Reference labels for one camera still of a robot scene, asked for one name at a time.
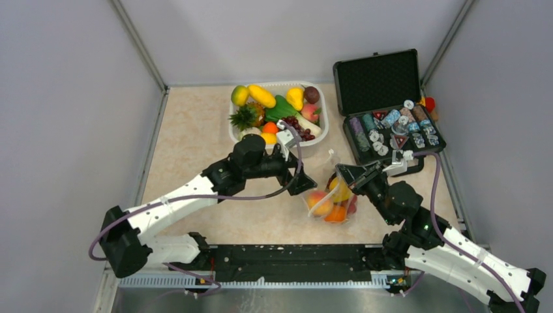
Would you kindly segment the peach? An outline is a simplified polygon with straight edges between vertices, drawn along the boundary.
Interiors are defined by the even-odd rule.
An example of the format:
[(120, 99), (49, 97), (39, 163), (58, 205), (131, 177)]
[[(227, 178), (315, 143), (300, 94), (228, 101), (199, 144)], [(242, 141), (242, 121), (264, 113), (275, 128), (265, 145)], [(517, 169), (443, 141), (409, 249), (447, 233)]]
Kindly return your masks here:
[(315, 190), (308, 194), (306, 204), (311, 216), (327, 216), (334, 207), (328, 192)]

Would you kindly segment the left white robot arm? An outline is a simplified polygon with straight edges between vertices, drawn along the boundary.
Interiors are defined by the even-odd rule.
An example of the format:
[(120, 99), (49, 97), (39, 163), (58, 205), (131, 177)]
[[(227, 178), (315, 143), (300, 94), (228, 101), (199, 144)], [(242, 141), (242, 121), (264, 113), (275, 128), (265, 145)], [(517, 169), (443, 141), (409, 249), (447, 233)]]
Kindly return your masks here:
[[(101, 231), (92, 246), (100, 246), (117, 278), (131, 276), (146, 266), (155, 249), (154, 237), (186, 216), (222, 201), (256, 201), (288, 192), (300, 195), (316, 187), (303, 166), (301, 155), (288, 151), (286, 144), (276, 144), (266, 151), (264, 139), (246, 135), (232, 152), (191, 181), (158, 199), (128, 209), (116, 205), (108, 209)], [(262, 196), (240, 196), (249, 179), (277, 179), (280, 189)]]

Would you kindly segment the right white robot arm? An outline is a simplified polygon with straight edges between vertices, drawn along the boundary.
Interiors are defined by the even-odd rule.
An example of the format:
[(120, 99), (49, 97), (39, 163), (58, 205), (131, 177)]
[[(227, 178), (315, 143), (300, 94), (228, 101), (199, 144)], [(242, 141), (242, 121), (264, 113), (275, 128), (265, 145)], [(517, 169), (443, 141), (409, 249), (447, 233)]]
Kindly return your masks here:
[(522, 269), (471, 241), (405, 181), (389, 184), (379, 162), (368, 166), (336, 165), (337, 175), (357, 196), (369, 199), (388, 225), (400, 229), (382, 241), (382, 259), (392, 269), (416, 269), (432, 275), (486, 304), (491, 312), (537, 312), (536, 298), (546, 273)]

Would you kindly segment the yellow wrinkled fruit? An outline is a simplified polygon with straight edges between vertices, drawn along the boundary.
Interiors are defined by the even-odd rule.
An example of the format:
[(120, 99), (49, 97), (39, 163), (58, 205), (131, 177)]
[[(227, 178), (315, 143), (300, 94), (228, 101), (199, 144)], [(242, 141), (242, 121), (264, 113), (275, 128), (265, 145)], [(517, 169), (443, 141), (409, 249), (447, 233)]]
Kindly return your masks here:
[(336, 176), (329, 184), (329, 191), (334, 203), (348, 201), (352, 197), (352, 192), (348, 185), (341, 178)]

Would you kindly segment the clear zip top bag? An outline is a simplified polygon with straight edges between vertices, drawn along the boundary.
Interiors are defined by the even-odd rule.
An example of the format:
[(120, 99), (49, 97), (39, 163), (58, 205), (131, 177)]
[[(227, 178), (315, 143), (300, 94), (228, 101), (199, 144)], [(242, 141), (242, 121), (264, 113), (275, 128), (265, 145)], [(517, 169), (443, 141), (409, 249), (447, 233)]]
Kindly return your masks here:
[(357, 211), (357, 196), (349, 189), (336, 165), (339, 154), (330, 149), (308, 159), (305, 171), (316, 186), (301, 194), (307, 216), (330, 224), (343, 224)]

